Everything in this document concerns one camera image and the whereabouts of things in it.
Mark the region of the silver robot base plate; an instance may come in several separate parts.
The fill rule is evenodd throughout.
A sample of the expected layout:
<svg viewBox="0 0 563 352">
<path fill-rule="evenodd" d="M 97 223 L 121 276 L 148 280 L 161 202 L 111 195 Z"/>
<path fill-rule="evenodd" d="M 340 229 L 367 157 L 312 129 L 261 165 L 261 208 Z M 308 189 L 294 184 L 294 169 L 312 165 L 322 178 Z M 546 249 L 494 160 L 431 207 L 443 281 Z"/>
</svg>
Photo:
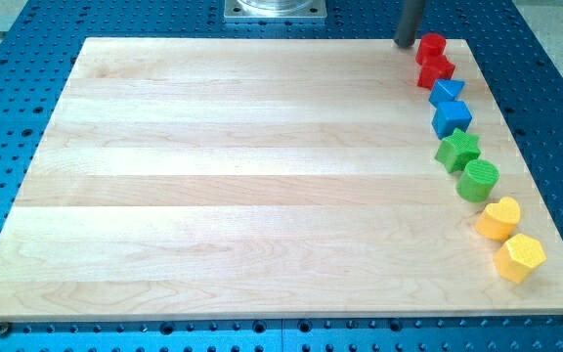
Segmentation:
<svg viewBox="0 0 563 352">
<path fill-rule="evenodd" d="M 325 0 L 225 0 L 224 18 L 247 20 L 323 20 L 327 16 Z"/>
</svg>

